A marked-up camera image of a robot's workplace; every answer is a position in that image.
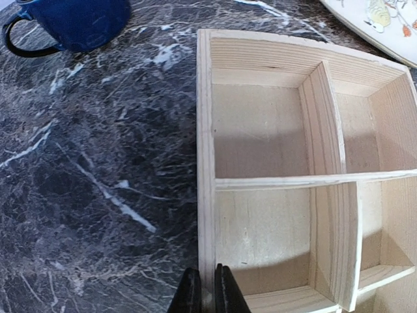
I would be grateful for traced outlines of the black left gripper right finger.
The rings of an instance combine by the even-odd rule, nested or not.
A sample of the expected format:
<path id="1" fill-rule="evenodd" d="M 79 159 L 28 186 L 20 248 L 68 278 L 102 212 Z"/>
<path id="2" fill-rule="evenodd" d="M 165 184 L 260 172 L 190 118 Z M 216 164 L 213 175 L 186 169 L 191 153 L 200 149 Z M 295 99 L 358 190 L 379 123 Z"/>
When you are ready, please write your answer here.
<path id="1" fill-rule="evenodd" d="M 216 313 L 250 313 L 230 268 L 221 263 L 217 264 L 215 270 L 214 300 Z"/>

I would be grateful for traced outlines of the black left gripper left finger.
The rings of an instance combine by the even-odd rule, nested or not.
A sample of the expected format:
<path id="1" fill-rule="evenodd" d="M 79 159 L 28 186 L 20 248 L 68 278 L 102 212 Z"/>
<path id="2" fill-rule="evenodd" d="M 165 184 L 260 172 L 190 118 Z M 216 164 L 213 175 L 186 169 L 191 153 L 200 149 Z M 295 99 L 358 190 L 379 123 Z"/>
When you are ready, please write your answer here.
<path id="1" fill-rule="evenodd" d="M 188 267 L 183 272 L 167 313 L 201 313 L 201 299 L 199 271 Z"/>

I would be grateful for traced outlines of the wooden compartment box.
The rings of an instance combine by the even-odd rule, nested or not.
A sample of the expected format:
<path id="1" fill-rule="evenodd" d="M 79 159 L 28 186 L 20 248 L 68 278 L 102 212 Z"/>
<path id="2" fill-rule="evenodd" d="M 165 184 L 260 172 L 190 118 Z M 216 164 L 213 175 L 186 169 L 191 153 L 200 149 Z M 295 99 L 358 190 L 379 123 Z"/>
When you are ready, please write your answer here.
<path id="1" fill-rule="evenodd" d="M 272 33 L 197 34 L 204 309 L 416 311 L 409 69 Z"/>

